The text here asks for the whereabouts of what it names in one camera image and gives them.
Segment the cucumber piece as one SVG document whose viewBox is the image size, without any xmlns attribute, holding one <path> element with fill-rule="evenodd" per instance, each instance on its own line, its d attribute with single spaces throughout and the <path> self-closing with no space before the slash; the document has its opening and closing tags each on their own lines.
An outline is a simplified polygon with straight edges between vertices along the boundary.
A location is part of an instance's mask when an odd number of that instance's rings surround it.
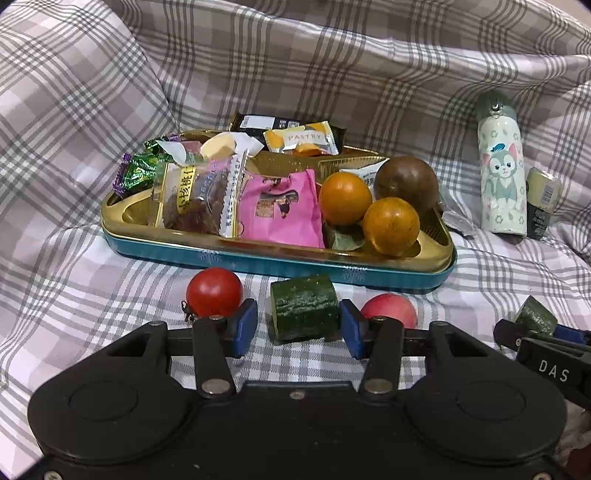
<svg viewBox="0 0 591 480">
<path fill-rule="evenodd" d="M 552 336 L 558 320 L 540 301 L 529 296 L 515 316 L 517 324 L 524 325 L 528 330 Z"/>
<path fill-rule="evenodd" d="M 297 277 L 270 285 L 270 338 L 276 343 L 339 334 L 339 299 L 325 275 Z"/>
</svg>

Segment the small red radish apple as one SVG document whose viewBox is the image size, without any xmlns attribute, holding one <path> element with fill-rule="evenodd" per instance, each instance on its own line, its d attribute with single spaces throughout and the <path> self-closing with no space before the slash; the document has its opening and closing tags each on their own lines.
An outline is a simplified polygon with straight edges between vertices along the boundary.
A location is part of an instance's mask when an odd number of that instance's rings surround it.
<svg viewBox="0 0 591 480">
<path fill-rule="evenodd" d="M 412 302 L 398 294 L 383 293 L 367 300 L 361 309 L 363 317 L 390 317 L 401 321 L 408 329 L 418 325 L 418 315 Z"/>
</svg>

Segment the red tomato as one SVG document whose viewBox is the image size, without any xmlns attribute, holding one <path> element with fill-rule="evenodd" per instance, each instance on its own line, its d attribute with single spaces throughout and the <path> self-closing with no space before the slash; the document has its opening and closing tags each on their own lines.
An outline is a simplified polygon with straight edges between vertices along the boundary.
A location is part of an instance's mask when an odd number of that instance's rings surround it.
<svg viewBox="0 0 591 480">
<path fill-rule="evenodd" d="M 229 317 L 242 303 L 242 282 L 229 270 L 207 268 L 189 281 L 185 299 L 197 317 Z"/>
</svg>

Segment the orange in tin front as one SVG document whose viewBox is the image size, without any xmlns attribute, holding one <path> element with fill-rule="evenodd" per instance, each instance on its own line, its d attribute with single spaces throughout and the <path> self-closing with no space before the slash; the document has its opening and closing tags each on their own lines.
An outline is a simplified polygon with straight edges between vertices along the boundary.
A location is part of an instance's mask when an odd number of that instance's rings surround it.
<svg viewBox="0 0 591 480">
<path fill-rule="evenodd" d="M 394 257 L 401 256 L 415 244 L 420 226 L 416 209 L 399 197 L 376 200 L 362 221 L 366 241 L 379 253 Z"/>
</svg>

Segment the orange in tin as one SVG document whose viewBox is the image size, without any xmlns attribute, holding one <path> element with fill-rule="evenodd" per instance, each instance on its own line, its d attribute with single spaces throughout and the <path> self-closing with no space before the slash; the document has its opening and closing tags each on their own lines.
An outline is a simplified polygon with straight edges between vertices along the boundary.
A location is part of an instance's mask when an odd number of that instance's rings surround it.
<svg viewBox="0 0 591 480">
<path fill-rule="evenodd" d="M 360 222 L 372 203 L 369 187 L 360 177 L 348 172 L 329 175 L 318 195 L 322 216 L 332 226 Z"/>
<path fill-rule="evenodd" d="M 366 241 L 379 253 L 394 257 L 401 256 L 415 244 L 420 226 L 416 209 L 399 197 L 376 200 L 362 221 Z"/>
</svg>

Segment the silver foil wrapper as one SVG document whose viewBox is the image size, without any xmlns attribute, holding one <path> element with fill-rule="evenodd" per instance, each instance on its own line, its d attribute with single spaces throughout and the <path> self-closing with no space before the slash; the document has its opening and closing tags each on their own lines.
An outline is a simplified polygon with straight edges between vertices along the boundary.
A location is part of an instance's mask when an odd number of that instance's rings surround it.
<svg viewBox="0 0 591 480">
<path fill-rule="evenodd" d="M 442 210 L 442 219 L 449 228 L 457 231 L 463 237 L 470 238 L 476 235 L 475 225 L 447 190 L 440 192 L 439 205 Z"/>
</svg>

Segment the green beverage can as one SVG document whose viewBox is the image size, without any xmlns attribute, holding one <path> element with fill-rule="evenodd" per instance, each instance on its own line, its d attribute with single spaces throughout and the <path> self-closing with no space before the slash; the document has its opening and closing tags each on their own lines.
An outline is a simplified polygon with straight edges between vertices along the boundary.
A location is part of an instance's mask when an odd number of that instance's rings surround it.
<svg viewBox="0 0 591 480">
<path fill-rule="evenodd" d="M 562 183 L 555 175 L 532 167 L 526 179 L 526 189 L 527 235 L 540 240 L 556 211 L 562 194 Z"/>
</svg>

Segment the pink snack packet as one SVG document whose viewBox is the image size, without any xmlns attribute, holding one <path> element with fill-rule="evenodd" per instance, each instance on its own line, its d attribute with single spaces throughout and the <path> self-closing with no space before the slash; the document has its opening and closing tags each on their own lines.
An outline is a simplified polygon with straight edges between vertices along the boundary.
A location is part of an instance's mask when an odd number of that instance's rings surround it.
<svg viewBox="0 0 591 480">
<path fill-rule="evenodd" d="M 246 173 L 235 233 L 252 241 L 324 247 L 315 171 L 307 169 L 286 177 Z"/>
</svg>

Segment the orange in tin back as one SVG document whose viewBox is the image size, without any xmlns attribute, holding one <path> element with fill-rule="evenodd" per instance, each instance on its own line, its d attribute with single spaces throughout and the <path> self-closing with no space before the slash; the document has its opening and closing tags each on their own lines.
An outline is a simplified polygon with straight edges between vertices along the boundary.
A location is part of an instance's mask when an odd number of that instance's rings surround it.
<svg viewBox="0 0 591 480">
<path fill-rule="evenodd" d="M 360 222 L 372 203 L 369 187 L 360 177 L 348 172 L 329 175 L 318 195 L 322 216 L 332 226 Z"/>
</svg>

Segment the clear date snack packet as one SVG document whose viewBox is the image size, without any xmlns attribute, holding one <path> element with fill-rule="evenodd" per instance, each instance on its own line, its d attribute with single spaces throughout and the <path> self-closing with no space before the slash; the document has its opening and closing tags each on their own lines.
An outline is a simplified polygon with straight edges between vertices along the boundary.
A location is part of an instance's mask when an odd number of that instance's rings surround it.
<svg viewBox="0 0 591 480">
<path fill-rule="evenodd" d="M 246 160 L 247 154 L 242 152 L 186 166 L 160 161 L 151 191 L 148 224 L 223 238 L 235 236 L 239 183 Z"/>
</svg>

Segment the teal gold snack tin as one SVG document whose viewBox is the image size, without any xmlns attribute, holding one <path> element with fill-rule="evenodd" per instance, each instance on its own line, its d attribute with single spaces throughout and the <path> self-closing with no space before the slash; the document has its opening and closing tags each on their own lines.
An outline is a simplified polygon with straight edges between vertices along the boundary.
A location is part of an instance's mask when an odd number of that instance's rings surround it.
<svg viewBox="0 0 591 480">
<path fill-rule="evenodd" d="M 127 198 L 109 194 L 101 205 L 101 226 L 112 250 L 121 255 L 184 267 L 219 266 L 274 277 L 314 274 L 345 283 L 396 291 L 430 291 L 454 269 L 457 253 L 437 209 L 421 217 L 417 242 L 402 258 L 370 246 L 356 251 L 264 243 L 154 226 L 150 189 Z"/>
</svg>

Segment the brown passion fruit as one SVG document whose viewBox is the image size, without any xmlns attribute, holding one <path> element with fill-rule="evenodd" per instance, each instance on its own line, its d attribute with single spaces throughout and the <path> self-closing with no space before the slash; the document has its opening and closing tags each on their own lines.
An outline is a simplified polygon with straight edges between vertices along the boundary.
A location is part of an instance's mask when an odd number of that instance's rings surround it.
<svg viewBox="0 0 591 480">
<path fill-rule="evenodd" d="M 439 201 L 439 181 L 424 160 L 413 156 L 394 157 L 378 170 L 374 194 L 377 199 L 401 198 L 423 215 L 434 209 Z"/>
</svg>

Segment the green candy wrapper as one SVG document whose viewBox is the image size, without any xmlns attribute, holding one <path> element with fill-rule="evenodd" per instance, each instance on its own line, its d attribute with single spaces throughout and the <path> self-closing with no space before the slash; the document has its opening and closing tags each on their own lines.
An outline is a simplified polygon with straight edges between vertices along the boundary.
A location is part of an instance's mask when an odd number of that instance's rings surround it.
<svg viewBox="0 0 591 480">
<path fill-rule="evenodd" d="M 125 153 L 112 184 L 113 192 L 119 198 L 126 198 L 140 191 L 149 189 L 166 162 L 168 154 L 160 145 L 168 141 L 168 136 L 147 140 L 139 153 Z"/>
</svg>

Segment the cartoon cat thermos bottle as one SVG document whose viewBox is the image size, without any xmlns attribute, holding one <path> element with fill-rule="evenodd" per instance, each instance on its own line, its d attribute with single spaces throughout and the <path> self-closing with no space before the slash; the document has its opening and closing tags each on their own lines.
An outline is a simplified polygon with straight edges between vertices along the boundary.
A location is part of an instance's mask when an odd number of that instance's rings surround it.
<svg viewBox="0 0 591 480">
<path fill-rule="evenodd" d="M 481 166 L 482 228 L 527 235 L 527 194 L 522 135 L 510 100 L 492 90 L 476 104 Z"/>
</svg>

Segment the yellow pastry packet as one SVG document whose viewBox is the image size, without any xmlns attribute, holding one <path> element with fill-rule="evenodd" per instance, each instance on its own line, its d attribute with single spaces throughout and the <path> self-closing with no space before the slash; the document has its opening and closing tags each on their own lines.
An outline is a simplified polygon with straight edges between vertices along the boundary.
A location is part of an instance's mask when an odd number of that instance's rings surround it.
<svg viewBox="0 0 591 480">
<path fill-rule="evenodd" d="M 328 121 L 266 130 L 263 138 L 267 149 L 273 153 L 307 157 L 339 154 L 339 147 Z"/>
</svg>

